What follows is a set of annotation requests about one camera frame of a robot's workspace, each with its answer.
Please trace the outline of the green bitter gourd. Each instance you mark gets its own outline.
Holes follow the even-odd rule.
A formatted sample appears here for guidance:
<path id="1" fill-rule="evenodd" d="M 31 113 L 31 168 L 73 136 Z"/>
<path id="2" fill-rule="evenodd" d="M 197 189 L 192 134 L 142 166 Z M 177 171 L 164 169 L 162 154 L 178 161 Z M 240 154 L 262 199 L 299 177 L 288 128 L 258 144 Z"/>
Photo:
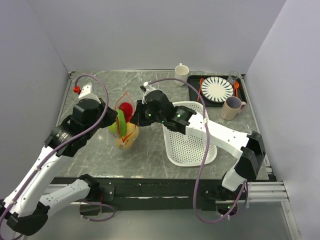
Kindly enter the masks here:
<path id="1" fill-rule="evenodd" d="M 117 133 L 123 137 L 126 135 L 127 132 L 127 123 L 125 120 L 125 115 L 122 110 L 117 109 L 117 118 L 116 118 L 116 123 L 117 123 Z"/>

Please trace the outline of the yellow lemon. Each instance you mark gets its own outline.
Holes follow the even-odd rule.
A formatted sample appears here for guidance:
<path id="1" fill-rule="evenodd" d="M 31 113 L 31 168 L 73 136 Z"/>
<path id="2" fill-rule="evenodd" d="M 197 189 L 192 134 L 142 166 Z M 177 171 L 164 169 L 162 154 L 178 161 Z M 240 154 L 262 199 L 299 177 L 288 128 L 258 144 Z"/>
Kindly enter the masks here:
<path id="1" fill-rule="evenodd" d="M 133 123 L 126 123 L 126 134 L 122 137 L 122 148 L 128 150 L 139 135 L 139 127 Z"/>

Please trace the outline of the clear zip top bag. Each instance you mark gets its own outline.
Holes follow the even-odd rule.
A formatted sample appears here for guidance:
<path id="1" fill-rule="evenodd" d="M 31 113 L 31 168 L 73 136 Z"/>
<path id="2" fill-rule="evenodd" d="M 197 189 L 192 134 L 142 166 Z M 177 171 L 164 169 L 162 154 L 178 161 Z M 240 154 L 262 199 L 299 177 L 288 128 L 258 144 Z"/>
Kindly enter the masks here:
<path id="1" fill-rule="evenodd" d="M 108 127 L 109 132 L 115 137 L 115 145 L 123 150 L 129 150 L 139 135 L 139 127 L 130 122 L 136 104 L 126 91 L 115 103 L 114 110 L 117 112 L 115 122 Z"/>

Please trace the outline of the green pear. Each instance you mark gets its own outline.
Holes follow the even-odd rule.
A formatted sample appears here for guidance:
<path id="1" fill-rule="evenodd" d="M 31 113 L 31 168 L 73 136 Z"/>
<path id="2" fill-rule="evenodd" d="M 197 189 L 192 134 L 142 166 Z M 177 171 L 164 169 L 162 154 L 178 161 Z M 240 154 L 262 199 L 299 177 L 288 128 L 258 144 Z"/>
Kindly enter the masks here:
<path id="1" fill-rule="evenodd" d="M 108 127 L 109 131 L 112 133 L 112 134 L 117 134 L 117 123 L 114 122 L 112 125 L 110 125 Z"/>

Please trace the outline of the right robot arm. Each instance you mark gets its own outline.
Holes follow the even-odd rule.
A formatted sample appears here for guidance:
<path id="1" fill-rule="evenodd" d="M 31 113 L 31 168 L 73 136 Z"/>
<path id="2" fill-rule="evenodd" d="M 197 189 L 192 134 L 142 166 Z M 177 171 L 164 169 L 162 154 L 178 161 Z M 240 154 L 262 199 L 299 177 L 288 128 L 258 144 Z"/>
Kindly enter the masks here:
<path id="1" fill-rule="evenodd" d="M 139 127 L 160 123 L 170 131 L 209 140 L 236 158 L 235 165 L 224 174 L 218 188 L 224 199 L 232 198 L 244 181 L 254 181 L 265 159 L 260 133 L 247 134 L 220 125 L 187 106 L 170 102 L 160 90 L 153 90 L 137 101 L 130 122 Z"/>

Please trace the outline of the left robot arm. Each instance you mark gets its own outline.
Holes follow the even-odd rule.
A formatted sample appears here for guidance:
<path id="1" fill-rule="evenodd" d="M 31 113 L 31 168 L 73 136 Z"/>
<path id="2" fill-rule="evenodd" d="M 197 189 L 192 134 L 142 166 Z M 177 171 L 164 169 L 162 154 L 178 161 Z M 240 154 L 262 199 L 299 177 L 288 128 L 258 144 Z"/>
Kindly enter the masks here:
<path id="1" fill-rule="evenodd" d="M 60 125 L 53 128 L 36 162 L 18 187 L 0 202 L 0 219 L 17 233 L 37 233 L 49 217 L 78 200 L 99 201 L 104 189 L 89 174 L 53 193 L 45 190 L 57 173 L 97 132 L 111 126 L 118 113 L 102 99 L 83 99 Z"/>

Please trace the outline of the orange fruit with leaf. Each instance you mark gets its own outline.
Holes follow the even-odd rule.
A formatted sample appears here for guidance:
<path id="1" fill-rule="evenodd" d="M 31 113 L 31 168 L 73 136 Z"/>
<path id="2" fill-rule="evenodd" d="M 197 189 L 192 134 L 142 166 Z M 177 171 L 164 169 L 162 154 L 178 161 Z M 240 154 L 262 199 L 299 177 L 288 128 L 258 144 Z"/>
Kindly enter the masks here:
<path id="1" fill-rule="evenodd" d="M 133 145 L 134 142 L 135 142 L 134 140 L 125 140 L 123 142 L 123 140 L 121 138 L 117 138 L 115 141 L 115 144 L 121 150 L 128 150 L 131 148 L 131 146 Z"/>

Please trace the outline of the red wrinkled fruit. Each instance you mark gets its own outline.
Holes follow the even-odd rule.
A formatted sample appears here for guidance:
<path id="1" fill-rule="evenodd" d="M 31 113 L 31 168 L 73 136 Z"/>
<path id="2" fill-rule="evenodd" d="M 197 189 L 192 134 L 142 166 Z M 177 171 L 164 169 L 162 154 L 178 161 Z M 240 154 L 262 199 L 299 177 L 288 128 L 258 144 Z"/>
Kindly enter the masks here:
<path id="1" fill-rule="evenodd" d="M 119 109 L 125 116 L 131 116 L 134 110 L 133 106 L 129 102 L 122 102 L 119 105 Z"/>

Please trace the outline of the red apple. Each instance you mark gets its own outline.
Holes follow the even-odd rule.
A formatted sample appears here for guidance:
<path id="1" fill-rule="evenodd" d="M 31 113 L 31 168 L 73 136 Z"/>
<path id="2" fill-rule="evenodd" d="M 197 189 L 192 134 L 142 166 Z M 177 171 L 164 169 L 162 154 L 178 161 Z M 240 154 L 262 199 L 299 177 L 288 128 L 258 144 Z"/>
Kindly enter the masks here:
<path id="1" fill-rule="evenodd" d="M 126 121 L 127 123 L 129 123 L 129 122 L 131 121 L 132 117 L 133 117 L 132 114 L 131 114 L 131 115 L 125 115 L 125 121 Z"/>

